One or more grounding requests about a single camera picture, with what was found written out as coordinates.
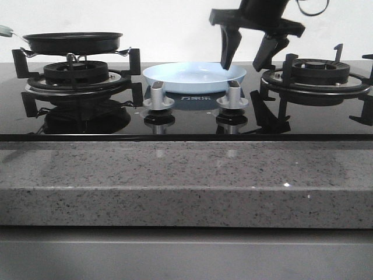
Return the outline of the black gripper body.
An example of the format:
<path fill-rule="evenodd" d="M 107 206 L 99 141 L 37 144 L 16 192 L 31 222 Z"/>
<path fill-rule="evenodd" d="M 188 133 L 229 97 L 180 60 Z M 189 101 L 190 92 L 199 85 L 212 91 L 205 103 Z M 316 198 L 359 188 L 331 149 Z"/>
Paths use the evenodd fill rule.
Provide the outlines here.
<path fill-rule="evenodd" d="M 243 0 L 238 9 L 212 9 L 212 25 L 261 30 L 269 36 L 301 37 L 305 26 L 283 19 L 288 0 Z"/>

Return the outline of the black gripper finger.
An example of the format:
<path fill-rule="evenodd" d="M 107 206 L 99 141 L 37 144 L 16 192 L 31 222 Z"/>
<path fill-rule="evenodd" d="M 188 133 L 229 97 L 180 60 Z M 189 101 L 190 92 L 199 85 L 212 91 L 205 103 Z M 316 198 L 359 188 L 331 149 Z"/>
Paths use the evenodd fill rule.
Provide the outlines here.
<path fill-rule="evenodd" d="M 229 70 L 234 54 L 240 45 L 242 35 L 239 28 L 221 25 L 222 51 L 220 64 L 223 69 Z"/>
<path fill-rule="evenodd" d="M 263 69 L 273 70 L 275 66 L 272 64 L 272 58 L 289 44 L 287 35 L 265 34 L 260 44 L 259 50 L 252 63 L 254 69 L 259 72 Z"/>

